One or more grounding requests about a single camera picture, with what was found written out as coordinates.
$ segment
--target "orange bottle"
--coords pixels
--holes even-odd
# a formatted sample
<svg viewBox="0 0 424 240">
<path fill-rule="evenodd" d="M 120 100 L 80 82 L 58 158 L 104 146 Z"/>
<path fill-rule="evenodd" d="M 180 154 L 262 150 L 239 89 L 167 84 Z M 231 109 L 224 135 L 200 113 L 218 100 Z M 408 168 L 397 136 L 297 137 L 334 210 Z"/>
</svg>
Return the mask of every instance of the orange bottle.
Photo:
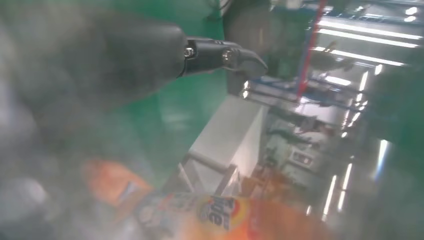
<svg viewBox="0 0 424 240">
<path fill-rule="evenodd" d="M 83 174 L 94 196 L 116 207 L 135 189 L 153 189 L 143 178 L 115 161 L 90 160 L 83 166 Z"/>
<path fill-rule="evenodd" d="M 90 163 L 94 195 L 117 206 L 117 220 L 133 216 L 148 240 L 331 240 L 323 222 L 287 205 L 249 198 L 153 191 L 114 162 Z M 128 182 L 135 190 L 128 191 Z"/>
</svg>

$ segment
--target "ceiling light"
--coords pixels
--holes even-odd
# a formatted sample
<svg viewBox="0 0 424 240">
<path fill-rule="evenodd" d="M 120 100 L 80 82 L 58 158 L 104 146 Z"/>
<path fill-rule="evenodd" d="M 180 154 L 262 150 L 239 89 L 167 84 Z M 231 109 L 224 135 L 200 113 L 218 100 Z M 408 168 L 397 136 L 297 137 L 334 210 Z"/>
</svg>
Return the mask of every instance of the ceiling light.
<svg viewBox="0 0 424 240">
<path fill-rule="evenodd" d="M 249 81 L 246 81 L 246 82 L 244 83 L 243 87 L 244 87 L 244 89 L 245 89 L 245 90 L 249 89 L 249 88 L 250 88 Z"/>
<path fill-rule="evenodd" d="M 309 216 L 309 215 L 311 214 L 311 210 L 312 210 L 311 205 L 307 206 L 307 209 L 306 209 L 306 216 Z"/>
<path fill-rule="evenodd" d="M 315 51 L 323 51 L 323 50 L 325 50 L 325 48 L 322 47 L 322 46 L 317 46 L 317 47 L 314 48 L 314 50 Z M 403 65 L 405 65 L 402 62 L 390 61 L 390 60 L 385 60 L 385 59 L 381 59 L 381 58 L 364 56 L 364 55 L 359 55 L 359 54 L 355 54 L 355 53 L 351 53 L 351 52 L 345 52 L 345 51 L 339 51 L 339 50 L 333 50 L 333 51 L 331 51 L 331 53 L 335 54 L 335 55 L 345 56 L 345 57 L 354 58 L 354 59 L 362 59 L 362 60 L 366 60 L 366 61 L 370 61 L 370 62 L 376 62 L 376 63 L 380 63 L 380 64 L 388 64 L 388 65 L 393 65 L 393 66 L 403 66 Z"/>
<path fill-rule="evenodd" d="M 249 96 L 248 91 L 243 91 L 243 98 L 246 99 Z"/>
<path fill-rule="evenodd" d="M 343 186 L 342 189 L 346 190 L 348 188 L 349 177 L 351 176 L 352 163 L 347 165 L 346 174 L 344 175 Z"/>
<path fill-rule="evenodd" d="M 337 179 L 336 175 L 332 176 L 330 189 L 328 190 L 327 200 L 325 201 L 325 206 L 323 211 L 324 215 L 327 215 L 329 213 L 330 203 L 333 197 L 334 186 L 336 185 L 336 179 Z"/>
<path fill-rule="evenodd" d="M 422 36 L 417 36 L 417 35 L 404 34 L 404 33 L 393 32 L 393 31 L 384 31 L 384 30 L 379 30 L 379 29 L 373 29 L 373 28 L 361 27 L 361 26 L 353 26 L 353 25 L 347 25 L 347 24 L 331 22 L 331 21 L 324 21 L 324 20 L 320 21 L 318 24 L 321 25 L 321 26 L 331 27 L 331 28 L 336 28 L 336 29 L 346 29 L 346 30 L 351 30 L 351 31 L 356 31 L 356 32 L 390 36 L 390 37 L 397 37 L 397 38 L 403 38 L 403 39 L 418 40 L 418 39 L 423 38 Z"/>
<path fill-rule="evenodd" d="M 384 159 L 385 159 L 385 156 L 386 156 L 386 151 L 387 151 L 388 146 L 389 146 L 388 141 L 386 141 L 384 139 L 380 141 L 380 148 L 379 148 L 379 151 L 378 151 L 378 159 L 377 159 L 377 167 L 375 169 L 374 177 L 377 177 L 378 174 L 380 173 L 380 171 L 383 168 L 383 163 L 384 163 Z"/>
<path fill-rule="evenodd" d="M 359 101 L 361 101 L 362 100 L 362 93 L 359 93 L 357 96 L 356 96 L 356 101 L 357 102 L 359 102 Z"/>
<path fill-rule="evenodd" d="M 363 91 L 365 89 L 365 84 L 367 84 L 368 79 L 368 71 L 362 74 L 362 78 L 360 80 L 359 91 Z"/>
<path fill-rule="evenodd" d="M 405 18 L 404 21 L 409 23 L 409 22 L 414 21 L 415 19 L 417 19 L 415 16 L 409 16 L 409 17 Z"/>
<path fill-rule="evenodd" d="M 378 64 L 377 66 L 375 66 L 375 70 L 374 70 L 374 75 L 379 75 L 383 70 L 383 65 L 382 64 Z"/>
<path fill-rule="evenodd" d="M 387 40 L 387 39 L 370 37 L 370 36 L 357 35 L 357 34 L 347 33 L 347 32 L 343 32 L 343 31 L 334 31 L 334 30 L 329 30 L 329 29 L 320 29 L 318 31 L 318 33 L 333 35 L 333 36 L 338 36 L 338 37 L 343 37 L 343 38 L 349 38 L 349 39 L 363 40 L 363 41 L 379 43 L 379 44 L 387 44 L 387 45 L 393 45 L 393 46 L 399 46 L 399 47 L 406 47 L 406 48 L 416 48 L 416 47 L 418 47 L 417 44 L 401 42 L 401 41 Z"/>
<path fill-rule="evenodd" d="M 414 15 L 418 12 L 418 8 L 416 8 L 415 6 L 408 8 L 405 10 L 405 14 L 406 15 Z"/>
<path fill-rule="evenodd" d="M 338 78 L 338 77 L 335 77 L 335 76 L 327 76 L 327 77 L 325 77 L 325 80 L 327 82 L 339 84 L 339 85 L 343 85 L 343 86 L 348 86 L 352 83 L 349 80 Z"/>
<path fill-rule="evenodd" d="M 356 120 L 358 120 L 359 116 L 361 115 L 360 112 L 355 113 L 355 115 L 352 118 L 352 122 L 356 122 Z"/>
<path fill-rule="evenodd" d="M 341 191 L 340 198 L 338 199 L 337 209 L 340 212 L 343 209 L 343 202 L 345 201 L 345 191 Z"/>
</svg>

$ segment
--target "tide logo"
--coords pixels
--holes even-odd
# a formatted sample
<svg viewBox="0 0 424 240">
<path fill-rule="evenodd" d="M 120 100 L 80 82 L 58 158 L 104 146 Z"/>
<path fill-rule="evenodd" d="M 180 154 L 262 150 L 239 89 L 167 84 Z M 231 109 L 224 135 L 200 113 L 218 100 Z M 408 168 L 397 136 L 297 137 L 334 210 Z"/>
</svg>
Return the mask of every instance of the tide logo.
<svg viewBox="0 0 424 240">
<path fill-rule="evenodd" d="M 209 229 L 228 232 L 249 215 L 249 203 L 241 199 L 211 196 L 199 205 L 197 216 Z"/>
</svg>

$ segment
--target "green epoxy floor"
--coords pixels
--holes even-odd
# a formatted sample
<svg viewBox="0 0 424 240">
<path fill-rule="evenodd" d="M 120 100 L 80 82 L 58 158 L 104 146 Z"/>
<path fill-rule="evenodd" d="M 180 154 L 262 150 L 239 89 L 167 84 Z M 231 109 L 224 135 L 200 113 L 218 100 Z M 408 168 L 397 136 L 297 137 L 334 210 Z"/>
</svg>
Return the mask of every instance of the green epoxy floor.
<svg viewBox="0 0 424 240">
<path fill-rule="evenodd" d="M 120 0 L 101 5 L 176 23 L 188 36 L 224 39 L 222 21 L 205 20 L 213 12 L 206 0 Z M 72 155 L 70 161 L 87 155 L 122 161 L 159 188 L 226 95 L 223 70 L 179 78 L 82 129 L 62 148 L 67 158 Z"/>
</svg>

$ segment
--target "metal screw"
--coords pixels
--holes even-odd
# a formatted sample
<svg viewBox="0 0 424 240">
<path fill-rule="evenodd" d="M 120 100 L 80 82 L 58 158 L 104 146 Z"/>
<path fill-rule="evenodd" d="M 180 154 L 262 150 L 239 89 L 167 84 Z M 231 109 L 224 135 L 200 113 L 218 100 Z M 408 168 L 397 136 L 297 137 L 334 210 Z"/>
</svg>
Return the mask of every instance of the metal screw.
<svg viewBox="0 0 424 240">
<path fill-rule="evenodd" d="M 184 57 L 190 58 L 195 54 L 195 50 L 192 47 L 186 47 L 184 49 Z"/>
</svg>

